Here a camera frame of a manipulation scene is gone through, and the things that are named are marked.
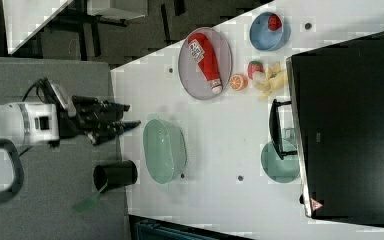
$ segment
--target red fruit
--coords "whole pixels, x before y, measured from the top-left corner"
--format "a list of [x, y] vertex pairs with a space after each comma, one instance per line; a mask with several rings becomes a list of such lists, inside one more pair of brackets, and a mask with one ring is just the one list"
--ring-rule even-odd
[[282, 21], [280, 21], [280, 18], [276, 14], [272, 14], [269, 17], [269, 29], [276, 31], [280, 27], [282, 27]]
[[252, 61], [248, 64], [248, 78], [253, 79], [254, 72], [264, 72], [263, 64], [259, 61]]

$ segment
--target light green plate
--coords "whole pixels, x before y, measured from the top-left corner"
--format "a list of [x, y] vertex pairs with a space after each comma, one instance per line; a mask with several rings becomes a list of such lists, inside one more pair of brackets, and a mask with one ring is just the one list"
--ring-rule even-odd
[[158, 115], [148, 122], [143, 132], [146, 167], [160, 184], [177, 177], [186, 164], [186, 149], [180, 127], [160, 120]]
[[[296, 151], [296, 147], [290, 142], [282, 140], [282, 143], [284, 151]], [[292, 182], [299, 176], [298, 155], [285, 156], [281, 160], [274, 149], [273, 142], [264, 146], [261, 152], [261, 165], [266, 174], [279, 183]]]

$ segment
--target red ketchup bottle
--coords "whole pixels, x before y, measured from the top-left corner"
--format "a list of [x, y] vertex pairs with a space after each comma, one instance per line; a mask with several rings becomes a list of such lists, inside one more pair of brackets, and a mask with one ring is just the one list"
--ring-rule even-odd
[[202, 33], [192, 34], [189, 39], [189, 51], [195, 59], [214, 94], [221, 93], [223, 86], [217, 66], [217, 58], [213, 46], [207, 36]]

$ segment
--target black mug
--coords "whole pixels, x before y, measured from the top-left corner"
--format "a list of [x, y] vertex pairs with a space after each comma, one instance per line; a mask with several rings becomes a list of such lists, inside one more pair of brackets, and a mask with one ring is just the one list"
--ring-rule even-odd
[[93, 171], [93, 181], [96, 189], [99, 190], [108, 183], [102, 193], [132, 185], [136, 183], [137, 178], [137, 168], [130, 160], [103, 166], [98, 165]]

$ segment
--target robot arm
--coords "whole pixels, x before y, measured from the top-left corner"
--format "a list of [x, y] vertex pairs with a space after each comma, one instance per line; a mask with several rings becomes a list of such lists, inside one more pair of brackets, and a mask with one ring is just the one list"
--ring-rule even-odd
[[[42, 102], [24, 102], [34, 88]], [[57, 147], [61, 139], [77, 135], [86, 135], [93, 145], [99, 145], [140, 124], [121, 120], [129, 108], [96, 98], [69, 97], [46, 78], [33, 84], [22, 102], [0, 105], [0, 177], [4, 179], [0, 178], [0, 203], [12, 199], [21, 189], [24, 173], [19, 157], [26, 151], [21, 152], [23, 148], [28, 150], [37, 144]], [[3, 169], [9, 161], [9, 173], [5, 174]]]
[[70, 97], [64, 88], [50, 83], [47, 78], [38, 80], [35, 86], [37, 93], [38, 89], [43, 92], [43, 103], [56, 106], [59, 139], [86, 135], [93, 145], [99, 145], [141, 123], [121, 120], [123, 113], [129, 110], [129, 105], [99, 101], [91, 97]]

